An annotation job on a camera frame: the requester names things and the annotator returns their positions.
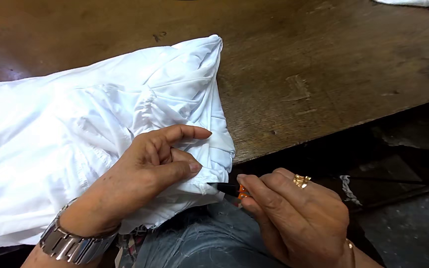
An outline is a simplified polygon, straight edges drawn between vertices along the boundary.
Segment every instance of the gathered fabric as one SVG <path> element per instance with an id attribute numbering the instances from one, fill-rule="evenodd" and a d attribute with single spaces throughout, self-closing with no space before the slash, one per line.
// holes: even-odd
<path id="1" fill-rule="evenodd" d="M 210 130 L 178 144 L 202 165 L 125 219 L 158 227 L 223 194 L 235 156 L 216 84 L 217 35 L 153 47 L 43 77 L 0 82 L 0 247 L 36 244 L 70 200 L 104 174 L 141 133 L 174 124 Z"/>

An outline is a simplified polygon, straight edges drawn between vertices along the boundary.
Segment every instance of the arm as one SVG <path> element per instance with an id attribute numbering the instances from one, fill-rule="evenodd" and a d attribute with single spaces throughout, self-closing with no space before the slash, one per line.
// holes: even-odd
<path id="1" fill-rule="evenodd" d="M 238 176 L 252 196 L 243 198 L 242 205 L 254 214 L 271 254 L 296 268 L 381 268 L 349 247 L 349 211 L 340 197 L 313 182 L 301 188 L 294 178 L 284 168 L 259 178 Z"/>
<path id="2" fill-rule="evenodd" d="M 119 161 L 62 213 L 61 227 L 83 237 L 115 230 L 128 214 L 201 170 L 192 155 L 171 146 L 182 139 L 206 139 L 210 135 L 206 129 L 187 125 L 138 135 Z M 46 255 L 36 245 L 22 267 L 92 268 L 97 267 L 100 259 L 75 265 Z"/>

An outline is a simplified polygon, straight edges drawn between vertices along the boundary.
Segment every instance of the silver bracelet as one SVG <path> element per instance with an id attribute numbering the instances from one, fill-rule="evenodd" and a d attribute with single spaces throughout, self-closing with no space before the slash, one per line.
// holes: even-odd
<path id="1" fill-rule="evenodd" d="M 59 218 L 76 199 L 71 200 L 57 213 L 56 218 L 42 234 L 39 246 L 44 253 L 55 257 L 56 260 L 65 260 L 79 265 L 89 263 L 101 256 L 115 239 L 120 225 L 115 231 L 92 237 L 82 237 L 69 233 L 61 227 Z"/>

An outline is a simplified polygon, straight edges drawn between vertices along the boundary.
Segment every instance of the ring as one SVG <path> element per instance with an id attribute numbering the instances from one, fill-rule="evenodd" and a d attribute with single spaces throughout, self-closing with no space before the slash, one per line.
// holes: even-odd
<path id="1" fill-rule="evenodd" d="M 295 185 L 304 189 L 304 188 L 306 188 L 307 182 L 310 181 L 310 179 L 311 179 L 311 177 L 301 176 L 301 175 L 295 174 L 295 177 L 292 181 L 295 183 Z"/>

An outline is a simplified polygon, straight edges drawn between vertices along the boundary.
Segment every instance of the dark floor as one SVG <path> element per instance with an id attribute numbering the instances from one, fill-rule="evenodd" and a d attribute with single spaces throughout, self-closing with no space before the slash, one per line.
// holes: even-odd
<path id="1" fill-rule="evenodd" d="M 360 215 L 388 268 L 429 268 L 429 194 Z"/>

